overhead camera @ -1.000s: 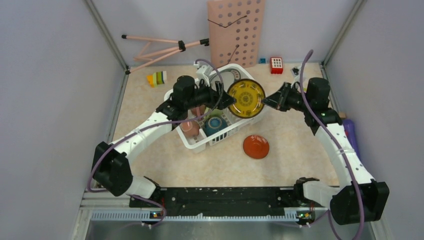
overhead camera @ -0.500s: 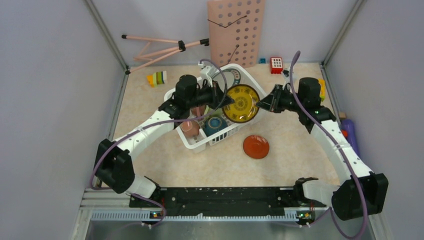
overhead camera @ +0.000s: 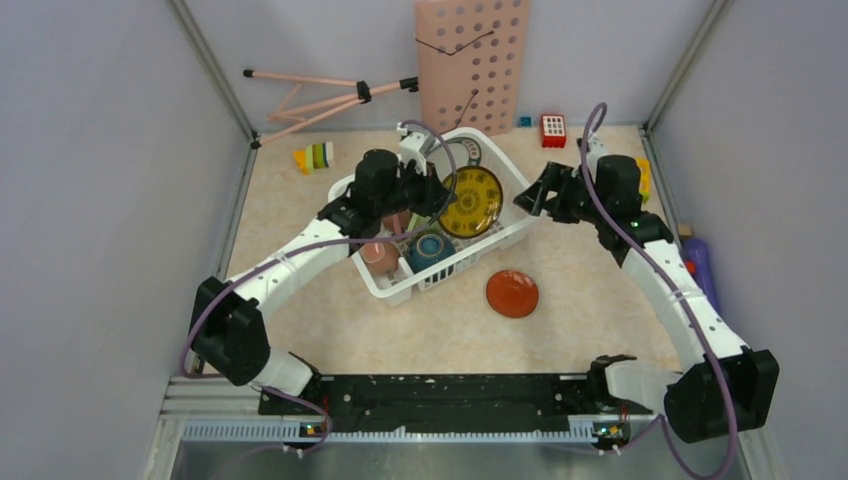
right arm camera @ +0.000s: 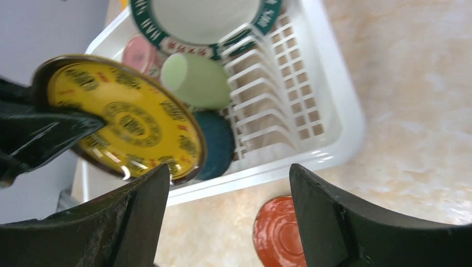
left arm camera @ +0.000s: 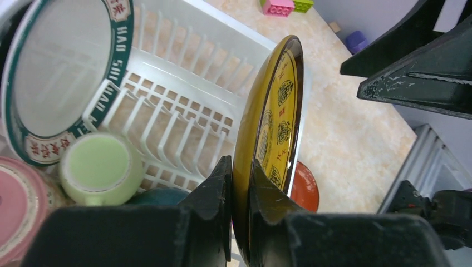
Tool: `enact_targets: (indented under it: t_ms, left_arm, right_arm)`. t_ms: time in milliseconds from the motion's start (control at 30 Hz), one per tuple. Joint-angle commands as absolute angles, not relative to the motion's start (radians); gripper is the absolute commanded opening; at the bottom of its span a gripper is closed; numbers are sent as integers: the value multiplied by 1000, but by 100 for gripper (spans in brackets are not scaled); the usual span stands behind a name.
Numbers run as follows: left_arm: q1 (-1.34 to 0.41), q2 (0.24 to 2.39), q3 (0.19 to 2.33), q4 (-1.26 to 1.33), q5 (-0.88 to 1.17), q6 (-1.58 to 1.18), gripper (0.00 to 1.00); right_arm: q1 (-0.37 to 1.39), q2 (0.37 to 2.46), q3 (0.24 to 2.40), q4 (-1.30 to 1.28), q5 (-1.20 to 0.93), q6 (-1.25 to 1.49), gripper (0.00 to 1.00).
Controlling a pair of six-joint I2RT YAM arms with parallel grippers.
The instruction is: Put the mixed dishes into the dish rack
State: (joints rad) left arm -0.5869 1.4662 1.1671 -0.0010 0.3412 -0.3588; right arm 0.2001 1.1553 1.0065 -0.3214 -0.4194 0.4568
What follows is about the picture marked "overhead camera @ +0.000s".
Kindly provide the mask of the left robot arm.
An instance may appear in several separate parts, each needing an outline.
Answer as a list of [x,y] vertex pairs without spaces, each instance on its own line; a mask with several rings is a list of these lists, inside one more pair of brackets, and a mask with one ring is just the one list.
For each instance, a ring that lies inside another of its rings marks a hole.
[[455,173],[441,180],[429,161],[402,161],[385,149],[367,151],[343,193],[263,263],[197,290],[188,350],[235,386],[282,392],[297,413],[319,404],[316,370],[271,347],[266,322],[301,287],[366,243],[382,241],[384,218],[410,211],[437,219],[455,199]]

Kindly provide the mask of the white plate green rim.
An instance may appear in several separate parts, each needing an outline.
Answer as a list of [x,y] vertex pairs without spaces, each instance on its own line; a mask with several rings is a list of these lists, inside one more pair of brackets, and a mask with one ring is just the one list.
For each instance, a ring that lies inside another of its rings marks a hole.
[[[482,148],[480,144],[469,137],[457,137],[447,139],[447,146],[454,158],[457,168],[465,166],[477,166],[482,161]],[[452,171],[449,155],[439,141],[425,152],[428,162],[436,166],[440,174],[449,174]]]

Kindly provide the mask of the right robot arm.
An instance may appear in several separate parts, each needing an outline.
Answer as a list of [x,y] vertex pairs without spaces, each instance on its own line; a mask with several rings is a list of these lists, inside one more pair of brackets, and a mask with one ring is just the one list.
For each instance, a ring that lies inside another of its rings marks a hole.
[[644,210],[635,159],[606,155],[585,176],[555,162],[513,202],[532,216],[592,224],[602,247],[653,308],[678,355],[680,371],[626,354],[603,355],[590,366],[586,397],[600,412],[630,401],[665,417],[675,435],[692,444],[723,436],[734,417],[738,431],[763,427],[779,364],[737,335],[695,282],[656,214]]

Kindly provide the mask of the yellow plate dark rim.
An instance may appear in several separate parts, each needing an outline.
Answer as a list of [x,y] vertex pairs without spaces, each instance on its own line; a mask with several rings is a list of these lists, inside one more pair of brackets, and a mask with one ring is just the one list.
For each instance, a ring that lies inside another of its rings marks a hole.
[[456,200],[437,223],[450,236],[472,239],[486,233],[500,216],[504,191],[489,169],[468,165],[457,171]]

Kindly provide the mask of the dark bowl beige inside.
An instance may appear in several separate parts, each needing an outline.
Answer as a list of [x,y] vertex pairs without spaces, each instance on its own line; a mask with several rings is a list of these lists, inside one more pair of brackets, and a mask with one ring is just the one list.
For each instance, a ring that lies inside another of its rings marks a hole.
[[441,232],[425,232],[413,238],[404,256],[414,273],[426,270],[457,252],[453,242]]

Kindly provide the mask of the white plastic dish rack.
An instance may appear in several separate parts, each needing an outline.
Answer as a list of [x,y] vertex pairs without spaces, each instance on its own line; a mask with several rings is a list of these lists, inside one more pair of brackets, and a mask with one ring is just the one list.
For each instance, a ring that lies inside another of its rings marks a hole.
[[[412,296],[414,288],[426,291],[447,282],[460,272],[472,267],[484,255],[509,248],[523,240],[535,222],[535,218],[513,204],[513,198],[526,190],[530,183],[522,175],[509,157],[483,132],[461,127],[444,135],[444,139],[469,137],[477,141],[482,148],[482,161],[478,166],[491,170],[499,179],[504,191],[503,207],[494,225],[483,235],[472,239],[459,239],[445,233],[439,226],[435,231],[445,234],[455,245],[456,254],[438,264],[414,273],[404,258],[413,237],[395,240],[393,243],[400,251],[399,268],[387,276],[373,276],[366,268],[359,252],[353,255],[353,262],[364,280],[367,289],[376,298],[390,306],[399,305]],[[446,187],[450,186],[449,174],[440,174]]]

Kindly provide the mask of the cream cup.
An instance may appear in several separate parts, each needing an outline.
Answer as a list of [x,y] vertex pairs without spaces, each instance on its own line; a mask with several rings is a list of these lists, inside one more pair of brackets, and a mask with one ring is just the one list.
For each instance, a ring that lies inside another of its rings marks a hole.
[[410,221],[407,225],[407,231],[413,232],[422,230],[423,232],[435,231],[438,227],[437,222],[433,222],[431,217],[425,217],[412,213]]

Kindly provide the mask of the orange saucer plate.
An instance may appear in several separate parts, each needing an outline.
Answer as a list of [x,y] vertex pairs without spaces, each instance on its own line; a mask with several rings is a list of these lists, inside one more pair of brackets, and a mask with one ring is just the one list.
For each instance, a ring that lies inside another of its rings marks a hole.
[[534,279],[526,273],[501,270],[489,278],[485,296],[495,312],[517,319],[527,317],[536,310],[540,290]]

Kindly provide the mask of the pink mug white inside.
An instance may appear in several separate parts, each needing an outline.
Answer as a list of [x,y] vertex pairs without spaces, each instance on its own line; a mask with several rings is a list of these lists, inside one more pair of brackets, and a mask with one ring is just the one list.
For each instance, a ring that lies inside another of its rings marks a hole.
[[399,268],[400,251],[392,242],[367,243],[360,249],[367,270],[373,276],[387,276]]

